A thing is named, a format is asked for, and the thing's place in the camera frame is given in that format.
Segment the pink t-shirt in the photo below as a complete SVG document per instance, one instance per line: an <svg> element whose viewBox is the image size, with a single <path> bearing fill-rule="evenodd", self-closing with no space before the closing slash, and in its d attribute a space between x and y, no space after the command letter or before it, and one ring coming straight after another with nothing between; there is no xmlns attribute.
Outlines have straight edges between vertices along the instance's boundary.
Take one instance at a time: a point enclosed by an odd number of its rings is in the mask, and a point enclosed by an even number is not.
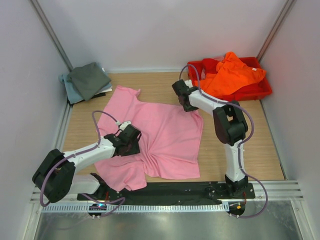
<svg viewBox="0 0 320 240"><path fill-rule="evenodd" d="M115 156L95 163L112 189L135 191L147 186L146 176L167 180L200 177L198 153L203 118L180 105L142 102L139 90L117 86L104 108L120 122L130 121L141 131L140 153Z"/></svg>

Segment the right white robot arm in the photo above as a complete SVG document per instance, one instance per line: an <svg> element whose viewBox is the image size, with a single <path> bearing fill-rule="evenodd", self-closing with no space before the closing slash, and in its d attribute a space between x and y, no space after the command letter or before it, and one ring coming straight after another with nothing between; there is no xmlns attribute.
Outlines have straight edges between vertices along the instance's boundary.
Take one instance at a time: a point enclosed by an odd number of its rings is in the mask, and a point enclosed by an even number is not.
<svg viewBox="0 0 320 240"><path fill-rule="evenodd" d="M243 146L249 128L239 103L210 96L196 86L189 87L182 79L173 83L172 88L185 112L201 109L212 116L216 137L225 149L225 192L237 198L249 184L244 173Z"/></svg>

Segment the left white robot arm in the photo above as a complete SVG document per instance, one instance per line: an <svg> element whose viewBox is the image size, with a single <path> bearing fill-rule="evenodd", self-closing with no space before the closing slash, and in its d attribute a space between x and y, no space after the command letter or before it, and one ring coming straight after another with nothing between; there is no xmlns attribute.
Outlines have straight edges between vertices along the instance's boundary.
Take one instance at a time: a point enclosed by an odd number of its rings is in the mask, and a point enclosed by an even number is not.
<svg viewBox="0 0 320 240"><path fill-rule="evenodd" d="M141 136L141 131L126 121L116 133L99 135L96 143L73 151L51 150L32 177L40 190L40 204L46 207L68 195L77 195L78 200L104 200L109 186L102 177L96 173L77 173L101 160L140 153Z"/></svg>

